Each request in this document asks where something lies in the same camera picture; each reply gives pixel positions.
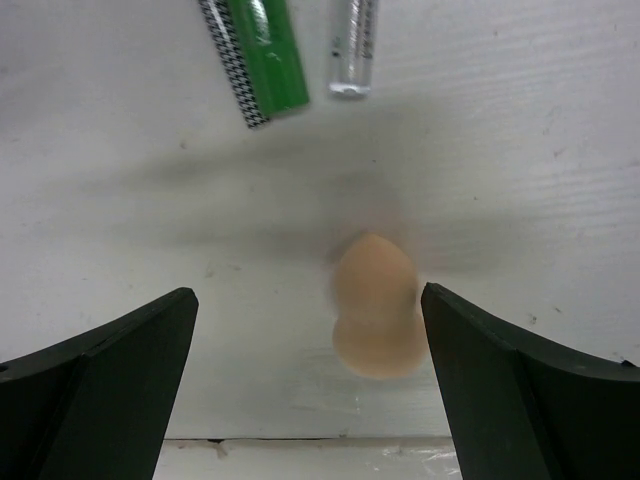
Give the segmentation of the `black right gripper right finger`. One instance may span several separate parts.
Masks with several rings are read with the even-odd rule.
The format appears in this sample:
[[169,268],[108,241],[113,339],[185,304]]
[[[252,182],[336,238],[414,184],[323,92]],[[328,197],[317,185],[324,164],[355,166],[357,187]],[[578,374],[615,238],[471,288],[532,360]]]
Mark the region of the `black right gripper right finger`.
[[435,283],[421,307],[463,478],[638,478],[638,366],[563,346]]

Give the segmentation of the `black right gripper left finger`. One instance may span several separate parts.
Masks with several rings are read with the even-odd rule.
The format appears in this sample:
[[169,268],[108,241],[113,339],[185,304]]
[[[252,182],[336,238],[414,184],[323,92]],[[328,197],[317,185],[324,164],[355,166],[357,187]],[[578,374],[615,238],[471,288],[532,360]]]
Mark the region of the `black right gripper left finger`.
[[2,478],[152,478],[198,306],[181,287],[2,363]]

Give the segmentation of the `beige makeup sponge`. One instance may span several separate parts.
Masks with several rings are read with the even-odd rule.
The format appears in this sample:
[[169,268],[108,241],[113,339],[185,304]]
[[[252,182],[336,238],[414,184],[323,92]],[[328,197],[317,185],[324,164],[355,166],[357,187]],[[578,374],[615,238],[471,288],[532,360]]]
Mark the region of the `beige makeup sponge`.
[[386,380],[412,374],[428,353],[418,312],[418,274],[398,246],[366,233],[337,263],[332,343],[342,363],[361,377]]

